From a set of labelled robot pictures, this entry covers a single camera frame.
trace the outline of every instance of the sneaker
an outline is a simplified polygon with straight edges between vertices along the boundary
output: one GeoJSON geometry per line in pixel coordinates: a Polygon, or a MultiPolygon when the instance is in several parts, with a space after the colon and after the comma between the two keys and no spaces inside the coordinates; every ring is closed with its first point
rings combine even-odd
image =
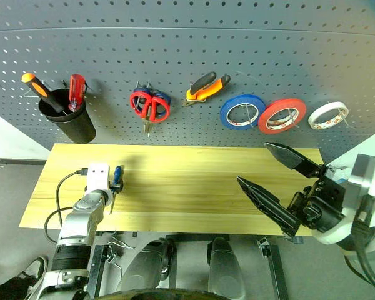
{"type": "Polygon", "coordinates": [[[48,260],[44,257],[39,256],[25,270],[18,274],[18,277],[20,278],[32,279],[32,283],[28,288],[25,300],[30,299],[32,295],[38,290],[47,269],[48,260]]]}

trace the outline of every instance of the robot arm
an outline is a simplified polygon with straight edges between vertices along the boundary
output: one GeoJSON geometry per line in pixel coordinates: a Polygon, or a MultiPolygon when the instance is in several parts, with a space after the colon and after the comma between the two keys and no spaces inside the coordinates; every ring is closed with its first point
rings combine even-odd
{"type": "Polygon", "coordinates": [[[297,192],[285,208],[263,187],[244,178],[237,181],[250,200],[293,238],[300,225],[312,229],[323,244],[339,245],[349,264],[357,266],[375,286],[375,157],[359,154],[347,188],[332,180],[334,168],[318,165],[292,148],[267,142],[274,157],[314,185],[297,192]]]}
{"type": "MultiPolygon", "coordinates": [[[[122,189],[122,179],[117,192],[122,189]]],[[[113,202],[108,164],[91,164],[84,196],[62,225],[51,271],[44,276],[37,299],[90,299],[88,262],[104,208],[113,202]]]]}

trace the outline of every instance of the pegboard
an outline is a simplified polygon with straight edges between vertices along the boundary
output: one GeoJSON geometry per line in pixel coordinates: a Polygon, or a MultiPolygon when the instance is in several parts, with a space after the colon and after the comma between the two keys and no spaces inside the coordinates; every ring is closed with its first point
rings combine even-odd
{"type": "Polygon", "coordinates": [[[51,89],[86,78],[93,143],[320,147],[329,162],[375,133],[375,1],[0,1],[0,116],[47,148],[71,141],[38,111],[21,82],[34,72],[51,89]],[[209,71],[231,83],[182,107],[209,71]],[[149,138],[129,105],[136,81],[172,96],[171,116],[149,138]],[[307,115],[281,134],[235,131],[219,119],[238,94],[266,104],[301,98],[307,115]],[[344,102],[350,114],[323,131],[307,118],[344,102]]]}

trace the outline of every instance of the tape roll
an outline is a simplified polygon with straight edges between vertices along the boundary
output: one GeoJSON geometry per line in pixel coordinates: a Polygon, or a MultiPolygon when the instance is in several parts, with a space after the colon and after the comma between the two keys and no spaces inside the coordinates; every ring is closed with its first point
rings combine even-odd
{"type": "Polygon", "coordinates": [[[311,128],[316,130],[322,130],[326,128],[333,127],[343,121],[349,114],[348,107],[343,102],[332,102],[325,104],[319,108],[317,108],[308,118],[308,124],[310,124],[311,128]],[[316,123],[317,119],[321,117],[323,114],[328,113],[329,111],[333,111],[334,109],[339,110],[339,114],[334,116],[332,119],[316,123]]]}
{"type": "Polygon", "coordinates": [[[272,102],[258,120],[258,128],[267,134],[281,133],[299,123],[306,114],[307,106],[298,98],[280,99],[272,102]],[[289,115],[278,120],[271,118],[281,111],[290,110],[289,115]]]}
{"type": "Polygon", "coordinates": [[[244,94],[233,97],[230,100],[226,101],[222,106],[219,115],[224,126],[230,129],[243,130],[256,126],[258,123],[258,118],[264,112],[264,110],[265,104],[258,96],[244,94]],[[231,111],[238,106],[246,107],[247,114],[249,115],[247,117],[247,121],[236,122],[229,117],[231,111]],[[250,116],[249,107],[251,109],[254,108],[255,113],[253,114],[253,116],[250,116]]]}

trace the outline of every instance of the cable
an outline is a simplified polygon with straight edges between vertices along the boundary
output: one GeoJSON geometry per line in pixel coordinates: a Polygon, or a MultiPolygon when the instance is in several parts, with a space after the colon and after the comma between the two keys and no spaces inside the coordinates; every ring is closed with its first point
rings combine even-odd
{"type": "Polygon", "coordinates": [[[68,209],[73,209],[72,206],[69,206],[69,207],[64,207],[64,208],[60,208],[60,209],[57,209],[56,211],[53,211],[46,219],[46,222],[44,222],[44,226],[43,226],[43,233],[44,233],[44,236],[46,237],[46,239],[50,242],[50,243],[53,243],[53,244],[57,244],[57,242],[52,239],[50,236],[49,236],[49,233],[48,233],[48,224],[49,224],[49,221],[50,219],[57,213],[60,213],[61,211],[66,211],[68,209]]]}
{"type": "Polygon", "coordinates": [[[122,267],[117,264],[116,262],[114,263],[115,266],[117,266],[119,268],[119,280],[121,280],[123,278],[123,269],[122,267]]]}
{"type": "Polygon", "coordinates": [[[347,266],[349,267],[349,269],[355,274],[357,275],[358,277],[360,277],[363,281],[365,281],[366,283],[368,284],[371,284],[365,277],[364,275],[362,275],[359,271],[357,271],[353,265],[351,264],[351,262],[349,261],[349,259],[345,256],[344,257],[344,261],[346,262],[347,266]]]}
{"type": "Polygon", "coordinates": [[[114,244],[118,247],[121,247],[121,248],[126,248],[126,249],[135,249],[136,247],[131,247],[130,245],[126,244],[125,242],[122,242],[118,239],[116,239],[115,237],[113,237],[113,239],[116,240],[116,242],[108,242],[107,245],[111,245],[111,244],[114,244]]]}
{"type": "Polygon", "coordinates": [[[351,227],[351,234],[353,236],[354,247],[356,249],[357,258],[361,265],[362,271],[367,277],[368,281],[375,287],[375,272],[372,269],[367,254],[365,251],[367,239],[369,236],[369,224],[371,223],[373,205],[375,197],[365,195],[357,210],[356,216],[351,227]]]}
{"type": "Polygon", "coordinates": [[[362,267],[362,271],[368,278],[369,282],[375,287],[375,272],[369,264],[367,254],[365,252],[365,240],[356,238],[354,239],[358,261],[362,267]]]}
{"type": "Polygon", "coordinates": [[[56,205],[57,205],[57,212],[58,212],[58,219],[60,221],[60,226],[63,225],[63,218],[61,217],[60,200],[59,200],[60,187],[61,187],[61,185],[63,184],[63,182],[65,180],[67,180],[68,178],[70,178],[71,176],[76,175],[76,174],[78,174],[78,171],[75,171],[75,172],[72,172],[71,174],[68,174],[67,176],[65,176],[64,178],[62,178],[60,180],[60,182],[58,183],[58,185],[57,185],[57,189],[56,189],[56,205]]]}

